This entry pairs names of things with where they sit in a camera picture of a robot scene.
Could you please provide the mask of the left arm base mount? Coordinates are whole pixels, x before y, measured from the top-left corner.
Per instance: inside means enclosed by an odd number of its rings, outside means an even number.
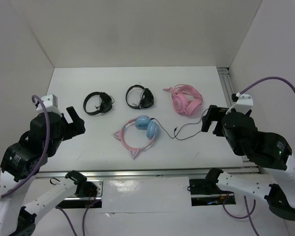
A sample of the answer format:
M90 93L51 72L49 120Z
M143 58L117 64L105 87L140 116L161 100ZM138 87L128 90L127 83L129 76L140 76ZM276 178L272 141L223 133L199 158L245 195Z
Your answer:
M86 209L94 203L90 208L102 208L102 194L103 181L91 180L87 182L83 194L65 198L58 204L58 207L63 209Z

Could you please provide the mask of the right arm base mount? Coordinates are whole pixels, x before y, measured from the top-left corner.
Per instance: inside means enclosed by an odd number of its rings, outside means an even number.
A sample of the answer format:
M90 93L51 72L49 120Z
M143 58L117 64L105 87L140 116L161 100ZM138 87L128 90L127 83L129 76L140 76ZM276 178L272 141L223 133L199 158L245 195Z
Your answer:
M222 191L215 185L206 182L205 179L190 179L187 190L191 195L191 206L217 206L235 205L233 192Z

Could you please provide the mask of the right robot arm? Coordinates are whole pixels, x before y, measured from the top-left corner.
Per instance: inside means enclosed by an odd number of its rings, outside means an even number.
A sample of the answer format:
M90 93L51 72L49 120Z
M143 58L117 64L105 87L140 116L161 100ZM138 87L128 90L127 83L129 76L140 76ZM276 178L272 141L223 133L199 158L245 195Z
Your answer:
M217 123L213 134L225 137L235 155L264 168L275 183L259 184L234 177L212 168L205 177L205 188L210 193L218 190L240 193L265 202L276 216L295 221L295 157L286 139L276 133L261 132L255 126L250 112L211 105L202 118L202 132L208 132L211 123Z

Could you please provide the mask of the pink blue cat-ear headphones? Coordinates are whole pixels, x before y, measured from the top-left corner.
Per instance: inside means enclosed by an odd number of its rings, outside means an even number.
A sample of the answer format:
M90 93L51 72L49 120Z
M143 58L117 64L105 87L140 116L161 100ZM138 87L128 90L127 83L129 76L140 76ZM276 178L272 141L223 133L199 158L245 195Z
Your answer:
M129 120L113 134L113 137L121 142L130 157L135 160L141 152L154 144L159 131L159 125L152 118L141 115Z

